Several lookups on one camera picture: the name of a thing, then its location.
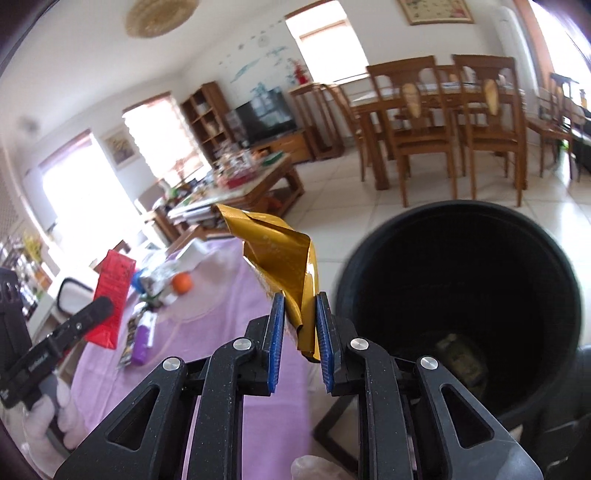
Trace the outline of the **left white gloved hand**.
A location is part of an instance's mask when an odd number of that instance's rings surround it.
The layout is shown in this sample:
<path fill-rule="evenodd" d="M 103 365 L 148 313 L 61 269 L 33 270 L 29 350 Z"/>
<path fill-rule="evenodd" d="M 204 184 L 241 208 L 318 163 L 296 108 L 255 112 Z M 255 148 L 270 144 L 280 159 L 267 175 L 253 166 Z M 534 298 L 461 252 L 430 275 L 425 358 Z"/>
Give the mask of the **left white gloved hand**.
<path fill-rule="evenodd" d="M 65 457 L 49 439 L 50 425 L 55 420 L 63 435 L 63 447 L 75 449 L 87 435 L 83 418 L 75 405 L 69 386 L 55 375 L 42 382 L 42 395 L 24 414 L 23 428 L 30 456 L 38 464 Z"/>

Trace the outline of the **right white gloved hand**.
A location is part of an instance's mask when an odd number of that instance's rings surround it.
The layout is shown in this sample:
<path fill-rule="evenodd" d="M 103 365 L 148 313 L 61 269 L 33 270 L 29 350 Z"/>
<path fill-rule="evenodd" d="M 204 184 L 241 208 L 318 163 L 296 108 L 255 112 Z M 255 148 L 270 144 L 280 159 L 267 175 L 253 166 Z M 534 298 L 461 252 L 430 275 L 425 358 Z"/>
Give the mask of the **right white gloved hand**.
<path fill-rule="evenodd" d="M 331 461 L 304 455 L 291 463 L 290 475 L 293 480 L 353 480 L 353 476 Z"/>

